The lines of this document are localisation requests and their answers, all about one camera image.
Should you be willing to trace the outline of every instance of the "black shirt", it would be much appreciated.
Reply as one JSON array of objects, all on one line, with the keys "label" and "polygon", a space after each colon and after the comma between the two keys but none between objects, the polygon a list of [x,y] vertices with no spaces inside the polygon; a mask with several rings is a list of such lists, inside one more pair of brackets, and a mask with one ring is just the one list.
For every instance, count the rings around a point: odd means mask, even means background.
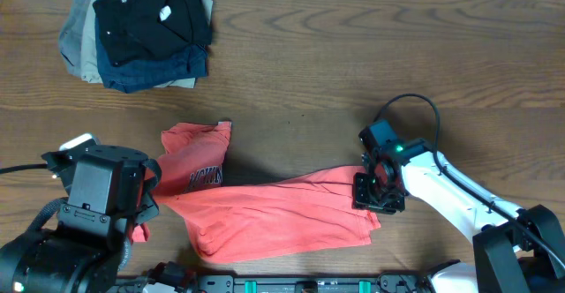
[{"label": "black shirt", "polygon": [[[161,21],[164,6],[170,15]],[[114,66],[163,60],[189,44],[212,42],[201,0],[98,0],[93,7],[100,41]]]}]

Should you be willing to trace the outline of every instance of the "logo on shirt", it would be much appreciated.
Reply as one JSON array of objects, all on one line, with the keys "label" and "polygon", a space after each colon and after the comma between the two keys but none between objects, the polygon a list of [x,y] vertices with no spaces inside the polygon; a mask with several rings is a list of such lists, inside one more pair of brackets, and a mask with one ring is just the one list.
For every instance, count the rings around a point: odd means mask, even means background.
[{"label": "logo on shirt", "polygon": [[191,173],[191,181],[188,183],[185,192],[193,191],[195,188],[200,188],[207,184],[221,184],[222,183],[222,165],[209,166],[204,169],[199,169]]}]

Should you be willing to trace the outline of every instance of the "wood grain surface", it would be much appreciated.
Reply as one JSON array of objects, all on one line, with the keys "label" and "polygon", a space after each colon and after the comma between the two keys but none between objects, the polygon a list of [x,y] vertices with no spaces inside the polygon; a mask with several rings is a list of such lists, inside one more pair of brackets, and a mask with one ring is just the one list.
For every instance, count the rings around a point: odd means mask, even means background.
[{"label": "wood grain surface", "polygon": [[[57,36],[72,0],[0,0],[0,162],[38,162],[89,131],[104,143],[163,153],[177,122],[230,119],[226,184],[258,184],[360,164],[358,132],[406,92],[442,116],[440,150],[463,172],[565,222],[563,0],[215,0],[210,76],[195,89],[121,94],[66,73]],[[407,139],[433,134],[413,100],[388,113]],[[0,245],[63,188],[44,171],[0,176]],[[473,262],[471,245],[427,204],[380,216],[368,246],[229,265],[198,259],[168,208],[124,271],[157,262],[238,274],[375,274]]]}]

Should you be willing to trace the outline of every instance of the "white sticker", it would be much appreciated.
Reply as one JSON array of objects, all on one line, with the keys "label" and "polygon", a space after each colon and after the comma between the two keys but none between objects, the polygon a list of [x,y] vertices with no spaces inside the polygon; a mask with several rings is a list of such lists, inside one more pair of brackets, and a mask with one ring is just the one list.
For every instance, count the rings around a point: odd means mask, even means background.
[{"label": "white sticker", "polygon": [[165,19],[167,19],[170,15],[171,11],[170,11],[170,7],[167,5],[163,8],[161,8],[161,11],[159,12],[159,19],[161,19],[161,21],[164,21]]}]

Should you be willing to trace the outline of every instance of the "blue denim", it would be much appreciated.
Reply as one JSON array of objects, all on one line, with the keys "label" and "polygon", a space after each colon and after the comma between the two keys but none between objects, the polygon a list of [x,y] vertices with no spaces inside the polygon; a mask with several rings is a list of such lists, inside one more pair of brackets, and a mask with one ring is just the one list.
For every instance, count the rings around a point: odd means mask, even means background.
[{"label": "blue denim", "polygon": [[[95,25],[98,32],[98,19]],[[166,60],[133,60],[120,67],[110,63],[100,38],[96,38],[96,52],[98,72],[104,87],[114,88],[127,94],[171,80],[207,76],[207,52],[199,45],[190,45]]]}]

